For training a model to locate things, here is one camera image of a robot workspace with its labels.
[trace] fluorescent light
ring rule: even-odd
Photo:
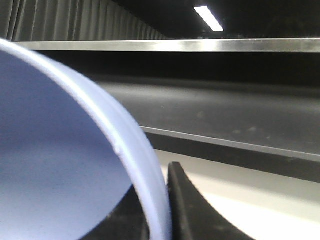
[[[221,32],[224,29],[221,27],[215,16],[210,12],[207,6],[198,6],[194,10],[202,17],[202,19],[209,25],[214,32]]]

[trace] dark ceiling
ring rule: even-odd
[[[316,0],[116,0],[171,39],[320,37]],[[206,5],[223,32],[213,32],[194,10]]]

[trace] gray wall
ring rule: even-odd
[[[14,42],[166,39],[111,0],[0,0],[0,37]]]

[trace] metal edge strip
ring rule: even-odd
[[[230,141],[230,140],[224,140],[224,139],[218,139],[218,138],[212,138],[212,137],[206,137],[206,136],[200,136],[200,135],[193,135],[193,134],[188,134],[183,132],[157,129],[152,127],[145,127],[145,126],[140,126],[140,127],[145,133],[149,133],[149,134],[156,134],[156,135],[191,140],[191,141],[196,141],[196,142],[201,142],[206,144],[220,145],[225,147],[259,152],[259,153],[273,154],[273,155],[279,155],[284,157],[320,162],[320,155],[318,154],[292,151],[292,150],[268,147],[268,146],[262,146],[262,145],[254,145],[254,144],[237,142],[237,141]]]
[[[21,41],[15,43],[31,50],[44,51],[320,53],[320,38]]]

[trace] white surface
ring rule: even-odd
[[[180,162],[208,202],[256,240],[320,239],[320,184],[156,150]]]

